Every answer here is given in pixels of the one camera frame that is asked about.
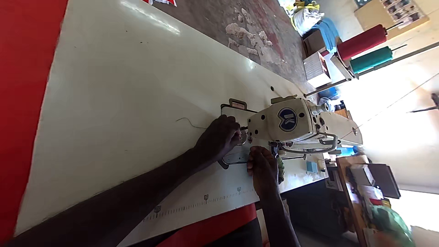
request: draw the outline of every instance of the hand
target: hand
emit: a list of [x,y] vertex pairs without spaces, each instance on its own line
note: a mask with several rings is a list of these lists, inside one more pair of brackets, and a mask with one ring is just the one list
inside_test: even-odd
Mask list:
[[261,201],[279,196],[277,160],[270,151],[264,147],[251,147],[247,172],[253,176],[253,186]]
[[194,155],[210,165],[222,159],[234,146],[240,143],[241,132],[234,116],[221,115],[215,119],[200,136],[192,149]]

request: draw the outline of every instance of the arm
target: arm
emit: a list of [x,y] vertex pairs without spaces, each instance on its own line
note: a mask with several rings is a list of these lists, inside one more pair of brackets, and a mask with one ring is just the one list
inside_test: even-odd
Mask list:
[[116,246],[171,191],[239,143],[239,124],[214,120],[194,148],[18,235],[7,246]]
[[262,205],[270,246],[299,247],[279,194],[277,160],[267,149],[254,146],[250,149],[247,171],[253,176],[253,186]]

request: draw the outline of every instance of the thread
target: thread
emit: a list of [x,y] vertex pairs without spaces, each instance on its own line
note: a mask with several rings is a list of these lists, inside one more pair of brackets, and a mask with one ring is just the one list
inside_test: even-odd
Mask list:
[[195,126],[195,125],[193,125],[193,124],[191,123],[191,121],[190,121],[187,117],[182,117],[182,118],[179,118],[179,119],[177,119],[177,120],[175,120],[175,121],[177,122],[177,121],[180,121],[180,120],[182,120],[182,119],[187,119],[187,120],[189,121],[189,124],[190,124],[192,127],[195,127],[195,128],[198,128],[198,129],[205,129],[205,130],[207,130],[207,128],[199,127],[199,126]]

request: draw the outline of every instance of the white table top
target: white table top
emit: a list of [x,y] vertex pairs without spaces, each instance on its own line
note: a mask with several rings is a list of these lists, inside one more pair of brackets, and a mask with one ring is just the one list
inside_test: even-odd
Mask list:
[[[192,147],[202,130],[175,120],[208,126],[229,98],[260,111],[271,98],[293,94],[303,95],[142,0],[69,1],[16,234]],[[306,173],[303,160],[285,166],[282,191],[325,176]],[[207,203],[206,194],[236,195]],[[161,203],[163,211],[205,202],[203,207],[145,221],[120,246],[258,200],[245,165],[223,170],[214,164]]]

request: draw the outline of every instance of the thread spool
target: thread spool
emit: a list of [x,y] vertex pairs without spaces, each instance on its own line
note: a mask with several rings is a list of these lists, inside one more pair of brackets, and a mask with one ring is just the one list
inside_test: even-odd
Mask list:
[[351,60],[351,67],[355,74],[371,69],[393,59],[393,51],[406,45],[391,50],[388,46]]
[[387,32],[383,25],[376,25],[359,35],[338,44],[338,55],[343,61],[346,61],[363,51],[367,51],[372,47],[384,43],[387,40],[386,35]]

